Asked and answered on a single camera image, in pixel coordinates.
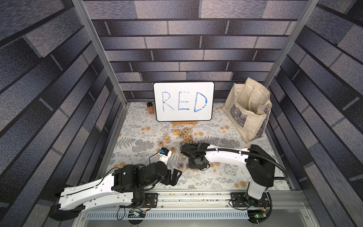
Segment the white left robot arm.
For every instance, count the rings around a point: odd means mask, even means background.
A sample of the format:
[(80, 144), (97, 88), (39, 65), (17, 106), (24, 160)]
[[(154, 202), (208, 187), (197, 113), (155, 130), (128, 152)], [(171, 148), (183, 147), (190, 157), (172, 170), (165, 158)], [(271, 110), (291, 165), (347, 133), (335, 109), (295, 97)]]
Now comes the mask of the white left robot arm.
[(57, 187), (59, 201), (48, 216), (56, 221), (71, 220), (79, 214), (97, 208), (141, 206), (145, 192), (158, 183), (175, 186), (182, 175), (179, 169), (170, 170), (162, 161), (149, 165), (125, 165), (105, 177), (83, 185)]

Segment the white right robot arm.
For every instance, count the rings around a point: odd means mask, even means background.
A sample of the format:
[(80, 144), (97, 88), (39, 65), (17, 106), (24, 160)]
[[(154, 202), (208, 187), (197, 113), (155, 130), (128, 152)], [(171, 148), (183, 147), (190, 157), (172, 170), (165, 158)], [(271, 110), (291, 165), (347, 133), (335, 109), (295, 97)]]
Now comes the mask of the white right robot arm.
[(264, 192), (273, 186), (275, 160), (257, 145), (249, 148), (234, 149), (216, 147), (209, 143), (184, 144), (181, 154), (189, 159), (189, 168), (204, 170), (211, 163), (225, 163), (235, 166), (246, 166), (251, 176), (245, 198), (252, 203), (262, 198)]

